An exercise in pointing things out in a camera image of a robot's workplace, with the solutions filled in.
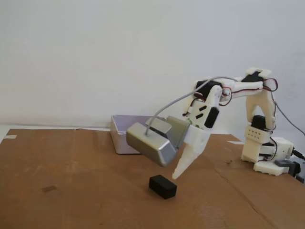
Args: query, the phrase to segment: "red wire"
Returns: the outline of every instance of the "red wire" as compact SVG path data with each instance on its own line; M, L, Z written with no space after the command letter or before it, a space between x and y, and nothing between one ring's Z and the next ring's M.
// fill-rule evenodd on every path
M256 89L242 89L242 90L239 90L239 91L237 91L237 92L232 92L232 89L231 89L230 87L223 87L222 89L230 89L230 92L231 92L231 93L230 93L230 94L231 94L231 97L230 97L229 102L227 102L226 104L221 104L221 103L219 103L219 105L220 105L220 106L227 106L227 105L228 105L228 104L231 102L231 100L232 100L232 96L233 96L234 94L237 94L237 93L240 93L240 92L267 90L267 91L271 92L271 97L272 97L272 100L273 100L274 105L275 105L275 108L274 108L274 115L275 115L276 104L275 104L275 100L274 100L274 98L273 98L273 94L272 94L272 92L275 92L275 91L277 90L277 88L278 88L278 83L277 83L277 80L276 80L275 78L269 78L269 79L265 79L265 80L263 80L263 82L266 82L266 81L268 81L268 80L273 80L273 81L275 82L276 88L275 88L274 90L271 90L271 88L270 88L270 87L268 87L268 86L263 86L263 88L256 88ZM203 95L202 95L201 93L195 92L194 94L196 94L197 96L199 95L199 96L202 96L202 97L203 97ZM222 93L222 96L227 97L227 96L229 96L229 95L228 95L228 94L224 94L224 93ZM203 98L199 98L199 97L197 97L197 98L195 98L195 99L193 99L193 100L192 100L192 102L191 102L191 104L190 104L190 107L193 105L194 101L195 101L195 100L197 100L197 99L201 99L201 100L203 100L203 101L205 102L205 100L204 100Z
M272 158L270 158L270 159L268 159L268 158L265 157L265 160L267 160L267 161L271 161L273 158L275 158L275 155L276 155L276 152L277 152L277 143L276 143L276 141L274 141L273 138L271 138L271 137L270 137L270 139L271 139L271 140L274 142L274 144L275 144L275 153L273 154Z
M230 95L231 95L231 97L230 97L230 100L229 100L229 102L227 102L226 104L221 104L221 103L219 103L219 105L220 106L227 106L229 103L230 103L230 101L232 100L232 89L230 88L230 87L223 87L223 89L226 89L226 88L228 88L228 89L230 89Z

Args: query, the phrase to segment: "white wall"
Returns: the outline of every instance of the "white wall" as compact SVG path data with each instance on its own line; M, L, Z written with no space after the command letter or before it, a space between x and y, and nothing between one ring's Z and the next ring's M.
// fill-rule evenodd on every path
M273 71L278 103L305 129L304 12L301 0L2 0L0 122L105 127L255 66ZM218 127L242 135L246 123L240 98Z

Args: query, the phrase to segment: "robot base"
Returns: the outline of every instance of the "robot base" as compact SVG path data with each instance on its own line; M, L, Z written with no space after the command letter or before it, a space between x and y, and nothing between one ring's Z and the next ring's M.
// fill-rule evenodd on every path
M282 173L288 173L289 167L279 167L273 162L259 161L254 164L253 170L255 172L268 173L270 175L279 176Z
M253 161L251 158L249 158L249 157L247 157L245 155L242 155L241 160L242 161L247 161L247 162L252 162L252 163L256 162L256 161Z

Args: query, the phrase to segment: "white robotic arm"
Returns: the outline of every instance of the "white robotic arm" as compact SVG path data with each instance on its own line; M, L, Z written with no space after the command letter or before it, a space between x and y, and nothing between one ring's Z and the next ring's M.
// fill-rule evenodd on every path
M251 124L245 130L241 159L255 163L255 171L292 174L295 164L284 159L295 152L293 144L283 138L271 138L276 109L272 92L277 89L277 82L268 78L270 73L269 70L250 68L245 78L198 81L194 87L196 92L189 97L184 109L185 123L170 116L167 122L152 119L146 123L149 132L145 126L135 123L127 130L127 143L157 164L166 166L176 156L181 142L185 142L186 147L173 173L173 179L176 179L204 151L219 107L228 105L233 98L247 96L247 120ZM275 83L274 90L269 82ZM255 115L257 106L264 116Z

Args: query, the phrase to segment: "cardboard surface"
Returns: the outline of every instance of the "cardboard surface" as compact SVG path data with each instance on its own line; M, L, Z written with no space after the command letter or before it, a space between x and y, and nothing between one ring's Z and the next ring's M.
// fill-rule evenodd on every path
M148 189L170 179L142 155L115 153L109 132L10 130L0 144L1 229L305 228L304 186L256 173L232 135L212 135L178 178L174 198Z

